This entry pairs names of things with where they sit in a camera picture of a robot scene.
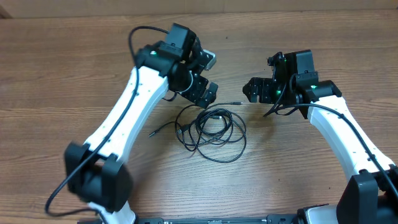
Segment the tangled cable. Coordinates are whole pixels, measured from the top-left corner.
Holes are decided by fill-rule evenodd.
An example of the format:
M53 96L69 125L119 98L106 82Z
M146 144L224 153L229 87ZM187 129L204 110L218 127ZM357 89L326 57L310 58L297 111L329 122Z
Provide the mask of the tangled cable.
M181 117L181 114L188 108L196 105L189 105L184 107L177 117L175 118L175 121L170 121L168 123L163 124L160 128L156 129L154 132L152 132L149 137L152 137L154 134L158 133L162 128L166 127L169 124L174 124L175 128L175 135L177 139L184 145L184 147L190 151L198 151L205 159L208 159L213 162L220 162L220 163L229 163L229 162L234 162L237 159L239 159L245 148L246 148L246 123L243 121L242 117L237 115L236 113L229 111L224 108L217 108L214 110L210 110L210 108L214 108L215 106L220 106L220 105L242 105L242 102L232 102L232 103L217 103L214 105L209 106L207 109L204 109L201 111L198 116L189 124L184 124L181 125L178 122L178 119ZM243 127L235 120L233 119L233 116L237 117L243 124ZM209 119L222 119L224 127L216 132L210 132L205 130L205 125ZM198 134L198 139L195 140L192 136L192 126L195 127L195 130ZM242 136L238 139L231 139L232 133L234 131L234 126L237 126L238 129L242 132ZM223 139L223 136L229 131L230 133L228 134L228 137ZM189 138L191 140L191 143L186 142L186 137L185 137L185 131L188 131ZM236 143L240 140L244 139L244 146L241 150L241 152L235 156L232 159L228 160L220 160L220 159L214 159L206 156L204 153L201 152L199 149L200 146L204 146L206 144L212 144L212 145L217 145L217 146L223 146L224 144L227 143Z

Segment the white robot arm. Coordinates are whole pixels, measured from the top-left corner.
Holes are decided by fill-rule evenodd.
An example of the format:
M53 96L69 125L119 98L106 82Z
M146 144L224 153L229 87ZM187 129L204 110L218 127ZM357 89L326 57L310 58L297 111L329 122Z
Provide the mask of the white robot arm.
M395 165L391 159L385 156L373 144L361 129L349 112L343 97L337 97L335 95L321 97L319 101L314 102L314 104L326 106L343 113L345 117L354 124L355 128L365 140L366 145L384 170L389 170L391 164ZM308 120L321 132L330 145L331 150L335 153L344 170L347 182L350 180L351 176L358 175L361 170L367 170L370 173L379 171L369 158L369 154L364 150L353 130L344 120L329 111L315 107L309 107Z
M98 152L103 157L109 157L111 154L114 154L117 156L117 160L123 164L127 164L132 145L149 114L169 90L167 77L160 77L159 71L148 67L141 67L139 74L140 84L137 96L108 142ZM136 78L137 70L133 68L130 80L120 99L102 125L86 140L85 143L90 145L91 151L96 149L126 108L136 87ZM133 224L136 219L128 202L117 212L108 212L106 208L94 202L90 202L88 205L91 208L101 211L106 222L109 224Z
M138 29L154 29L167 34L165 42L147 45L134 54L131 36ZM80 146L71 143L65 150L67 178L53 192L45 212L63 186L88 202L104 223L132 224L136 216L127 202L132 180L126 163L138 132L155 105L167 91L174 91L197 106L206 108L216 99L218 86L200 74L216 62L216 55L201 48L196 34L187 27L173 24L170 32L156 27L136 27L129 36L133 61L137 65L120 99L103 124Z
M348 182L338 205L303 208L292 223L365 224L398 222L398 168L367 137L332 81L318 81L310 50L268 58L272 78L251 78L243 87L250 102L273 104L271 113L300 110L326 139ZM378 196L379 190L385 192Z

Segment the wooden table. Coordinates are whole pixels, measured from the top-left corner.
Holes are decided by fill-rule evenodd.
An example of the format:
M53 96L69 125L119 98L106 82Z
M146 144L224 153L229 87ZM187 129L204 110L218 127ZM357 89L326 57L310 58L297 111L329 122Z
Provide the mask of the wooden table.
M203 76L219 84L217 102L248 126L238 161L217 164L186 151L169 126L189 102L161 101L130 155L129 199L141 217L258 217L337 203L346 181L320 133L300 113L262 115L270 105L248 103L241 89L251 77L269 77L266 58L311 49L321 80L333 80L358 123L387 156L398 161L398 11L269 12L174 16L0 20L0 223L54 221L44 203L65 178L63 152L82 143L124 90L133 64L127 34L135 26L194 30L218 62ZM140 31L142 47L164 35ZM182 119L188 122L198 110ZM242 144L212 155L230 155ZM56 212L84 207L63 190Z

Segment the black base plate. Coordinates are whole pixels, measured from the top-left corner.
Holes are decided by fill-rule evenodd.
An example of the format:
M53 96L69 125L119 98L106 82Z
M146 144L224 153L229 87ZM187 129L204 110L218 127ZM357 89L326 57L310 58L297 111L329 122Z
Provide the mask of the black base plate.
M291 224L297 215L268 215L256 218L139 218L137 224Z

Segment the black bracket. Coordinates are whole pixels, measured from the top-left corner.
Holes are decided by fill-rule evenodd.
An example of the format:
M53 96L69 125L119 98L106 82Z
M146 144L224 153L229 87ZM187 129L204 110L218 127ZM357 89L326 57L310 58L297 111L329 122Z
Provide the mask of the black bracket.
M79 146L71 142L65 150L65 167L70 175L89 155L89 145ZM68 189L85 202L94 202L108 212L123 208L132 190L132 179L127 167L112 154L103 157L96 154L68 182Z
M197 106L207 108L216 99L218 85L200 74L216 62L216 55L203 50L197 35L189 28L173 24L165 42L147 45L137 53L137 67L146 66L168 78L169 90Z
M276 53L267 60L272 67L272 78L251 78L242 91L251 103L274 104L280 98L280 105L311 103L324 96L341 92L332 81L318 80L311 50L283 54ZM308 108L300 108L303 117L307 118Z
M391 166L387 173L394 185L397 185L397 179L394 178L397 167ZM380 176L379 172L371 174L361 170L358 175L350 178L336 208L338 223L398 223L398 203ZM379 196L379 188L386 193Z

